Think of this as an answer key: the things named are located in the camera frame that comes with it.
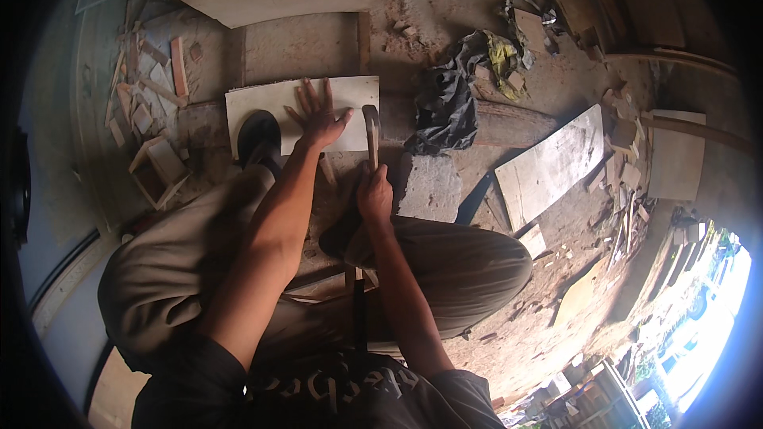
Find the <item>shirt sleeve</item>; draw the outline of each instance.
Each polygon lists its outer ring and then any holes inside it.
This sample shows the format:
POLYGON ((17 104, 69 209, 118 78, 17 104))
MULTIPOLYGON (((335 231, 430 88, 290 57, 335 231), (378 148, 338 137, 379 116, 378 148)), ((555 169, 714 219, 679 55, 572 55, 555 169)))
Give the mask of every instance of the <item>shirt sleeve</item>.
POLYGON ((465 369, 443 371, 430 378, 434 386, 470 427, 503 429, 490 399, 488 380, 465 369))
POLYGON ((132 427, 239 427, 246 372, 213 339, 194 334, 148 380, 135 400, 132 427))

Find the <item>forearm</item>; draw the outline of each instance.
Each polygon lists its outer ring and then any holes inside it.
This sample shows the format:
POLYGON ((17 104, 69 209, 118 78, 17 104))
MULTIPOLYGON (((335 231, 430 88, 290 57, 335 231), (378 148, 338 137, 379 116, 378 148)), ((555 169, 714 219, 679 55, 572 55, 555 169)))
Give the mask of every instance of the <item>forearm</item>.
POLYGON ((392 224, 367 225, 379 278, 381 303, 408 366, 424 377, 453 369, 432 310, 397 243, 392 224))
POLYGON ((275 305, 299 267, 320 149, 298 142, 247 229, 199 331, 249 368, 275 305))

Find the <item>black shoe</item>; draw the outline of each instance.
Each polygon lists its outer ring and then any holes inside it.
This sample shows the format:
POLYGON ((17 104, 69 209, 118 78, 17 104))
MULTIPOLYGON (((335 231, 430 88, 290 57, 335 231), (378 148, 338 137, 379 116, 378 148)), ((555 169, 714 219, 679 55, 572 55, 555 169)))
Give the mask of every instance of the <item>black shoe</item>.
POLYGON ((243 122, 236 145, 241 169, 248 164, 262 164, 274 177, 281 174, 281 167, 275 163, 281 155, 281 128, 270 112, 253 112, 243 122))

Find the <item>black t-shirt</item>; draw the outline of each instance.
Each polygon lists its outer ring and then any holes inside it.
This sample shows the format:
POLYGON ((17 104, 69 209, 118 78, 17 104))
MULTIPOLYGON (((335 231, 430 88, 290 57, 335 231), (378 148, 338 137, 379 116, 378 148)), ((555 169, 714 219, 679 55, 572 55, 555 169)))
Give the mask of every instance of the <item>black t-shirt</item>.
POLYGON ((491 407, 488 380, 463 369, 427 380, 390 357, 347 351, 272 367, 247 381, 232 354, 212 339, 195 336, 146 383, 135 401, 132 427, 503 424, 491 407))

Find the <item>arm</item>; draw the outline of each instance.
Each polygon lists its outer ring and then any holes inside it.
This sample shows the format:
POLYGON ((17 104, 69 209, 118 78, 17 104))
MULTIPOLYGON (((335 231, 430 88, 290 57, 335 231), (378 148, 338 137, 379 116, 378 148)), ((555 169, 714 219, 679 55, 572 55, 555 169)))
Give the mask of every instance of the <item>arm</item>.
POLYGON ((255 211, 233 268, 215 292, 198 331, 228 350, 248 371, 275 304, 299 267, 308 231, 318 156, 344 131, 352 110, 334 119, 328 79, 325 103, 305 80, 298 89, 307 119, 278 181, 255 211))
POLYGON ((408 366, 425 378, 454 369, 432 310, 395 238, 390 222, 392 186, 387 182, 384 164, 373 177, 365 169, 358 187, 358 208, 376 255, 381 303, 408 366))

